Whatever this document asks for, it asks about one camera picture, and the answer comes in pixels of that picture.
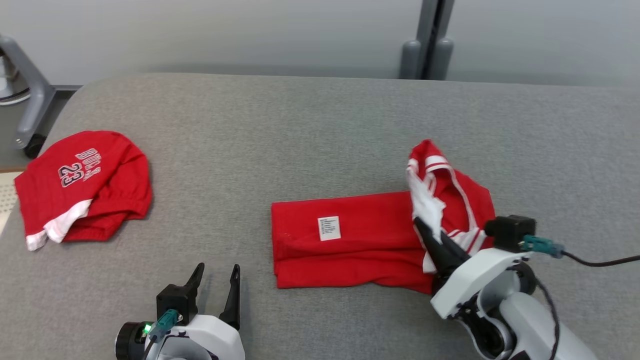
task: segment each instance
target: caster wheel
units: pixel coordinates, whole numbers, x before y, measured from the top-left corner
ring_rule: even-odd
[[[46,136],[40,134],[33,134],[31,140],[27,144],[27,147],[23,149],[24,154],[29,159],[35,159],[40,154],[40,149],[42,149],[42,145],[44,141],[47,139]]]

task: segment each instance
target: gray chair leg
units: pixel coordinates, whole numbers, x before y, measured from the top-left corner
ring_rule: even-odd
[[[24,149],[44,118],[55,90],[13,39],[0,36],[0,48],[20,70],[31,91],[31,98],[13,138],[13,146]]]

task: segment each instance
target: teal connector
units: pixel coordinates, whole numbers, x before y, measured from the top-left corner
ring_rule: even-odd
[[[180,314],[178,314],[176,310],[167,310],[162,316],[160,316],[160,319],[153,324],[147,337],[151,339],[155,336],[156,342],[160,341],[160,339],[162,339],[164,335],[170,331],[178,321],[180,321],[179,317]]]
[[[554,243],[551,239],[525,235],[519,245],[524,251],[541,252],[543,254],[549,254],[556,259],[563,257],[562,251],[564,250],[564,246]]]

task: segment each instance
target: gray fabric surface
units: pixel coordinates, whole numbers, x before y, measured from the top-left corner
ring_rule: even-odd
[[[198,303],[213,315],[242,266],[248,359],[479,359],[426,295],[277,290],[270,204],[404,190],[410,149],[432,138],[490,189],[498,214],[534,217],[540,235],[588,259],[640,254],[638,114],[637,90],[606,88],[198,74],[90,84],[47,146],[85,129],[124,133],[149,157],[154,203],[109,242],[35,253],[15,208],[0,240],[0,357],[114,359],[120,326],[153,320],[155,295],[203,261]],[[533,265],[600,359],[637,356],[640,264]]]

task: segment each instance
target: red fabric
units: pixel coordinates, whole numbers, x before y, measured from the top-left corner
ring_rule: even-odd
[[[429,184],[433,195],[446,204],[442,228],[447,233],[471,231],[465,201],[454,178],[467,196],[475,223],[483,226],[495,217],[487,189],[450,166],[449,171],[448,162],[439,164],[445,165],[442,168],[432,164],[427,169],[430,156],[442,154],[425,140],[410,158],[418,161],[421,179],[428,172],[435,178]],[[375,282],[430,293],[433,275],[423,273],[426,252],[413,228],[412,213],[409,192],[273,203],[273,259],[278,288]],[[320,240],[318,218],[324,217],[339,218],[339,239]],[[482,248],[490,245],[487,239]]]
[[[271,205],[278,288],[376,282],[428,292],[424,250],[411,218],[409,192]],[[320,241],[318,218],[340,218],[338,240]]]
[[[447,204],[443,210],[441,224],[445,233],[449,234],[457,229],[467,231],[470,226],[464,198],[454,185],[451,171],[453,171],[455,179],[467,196],[476,226],[483,228],[487,221],[493,220],[495,218],[495,210],[489,190],[478,185],[469,176],[452,168],[446,158],[444,158],[444,161],[428,165],[427,159],[432,156],[444,158],[440,149],[431,140],[427,139],[413,148],[409,158],[418,163],[417,173],[419,178],[424,179],[428,172],[435,176],[433,196]],[[491,247],[492,244],[493,238],[487,238],[481,248]]]
[[[107,240],[124,220],[144,218],[152,198],[147,157],[113,131],[83,131],[58,141],[16,177],[15,186],[26,235],[93,199],[64,241]]]

